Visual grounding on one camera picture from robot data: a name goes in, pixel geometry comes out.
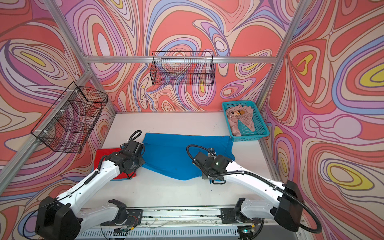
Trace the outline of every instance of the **red cloth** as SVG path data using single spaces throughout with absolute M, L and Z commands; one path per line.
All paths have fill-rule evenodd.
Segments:
M 93 169 L 95 170 L 99 166 L 99 162 L 102 156 L 109 155 L 113 152 L 118 152 L 120 150 L 121 150 L 120 148 L 98 149 L 96 151 L 95 161 L 93 162 Z M 127 174 L 122 172 L 114 179 L 127 179 Z

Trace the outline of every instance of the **psychedelic wall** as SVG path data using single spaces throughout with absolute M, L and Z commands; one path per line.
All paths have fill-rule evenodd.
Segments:
M 384 1 L 314 0 L 268 93 L 266 142 L 314 239 L 384 239 L 383 56 Z
M 0 169 L 30 136 L 59 95 L 83 73 L 52 16 L 39 0 L 0 1 Z M 81 154 L 40 145 L 0 196 L 0 239 L 21 240 L 26 218 L 93 168 L 113 114 L 104 110 Z M 34 236 L 36 217 L 26 225 Z
M 151 56 L 204 51 L 276 56 L 296 1 L 62 1 L 85 55 Z M 257 99 L 270 64 L 217 64 L 214 86 L 152 86 L 150 64 L 92 65 L 117 111 L 218 111 L 221 102 Z

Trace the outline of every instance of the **crumpled pink garment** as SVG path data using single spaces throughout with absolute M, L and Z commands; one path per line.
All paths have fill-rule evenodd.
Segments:
M 244 110 L 245 113 L 243 115 L 237 115 L 237 116 L 229 116 L 231 112 L 234 111 L 240 111 Z M 228 122 L 229 126 L 231 127 L 232 134 L 234 136 L 241 136 L 239 127 L 238 127 L 238 120 L 240 120 L 247 128 L 249 128 L 252 132 L 255 131 L 255 125 L 253 124 L 253 108 L 251 107 L 242 107 L 241 105 L 236 106 L 236 107 L 231 107 L 225 111 L 227 117 L 228 117 Z

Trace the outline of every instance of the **blue fabric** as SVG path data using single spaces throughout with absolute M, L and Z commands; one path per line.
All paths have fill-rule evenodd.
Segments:
M 201 171 L 188 156 L 186 148 L 196 144 L 205 148 L 214 148 L 219 155 L 235 160 L 232 154 L 233 142 L 229 136 L 189 136 L 175 134 L 146 133 L 143 144 L 145 145 L 144 168 L 158 172 L 165 176 L 188 180 L 200 177 Z M 207 154 L 197 147 L 189 149 L 192 156 L 198 152 Z

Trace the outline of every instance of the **black wire basket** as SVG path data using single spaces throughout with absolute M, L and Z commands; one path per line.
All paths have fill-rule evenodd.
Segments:
M 37 136 L 34 134 L 34 129 L 48 111 L 31 133 L 54 152 L 81 153 L 107 104 L 108 95 L 91 87 L 80 86 L 67 94 L 71 94 L 68 100 L 44 129 Z
M 206 85 L 215 82 L 212 51 L 153 51 L 153 85 Z

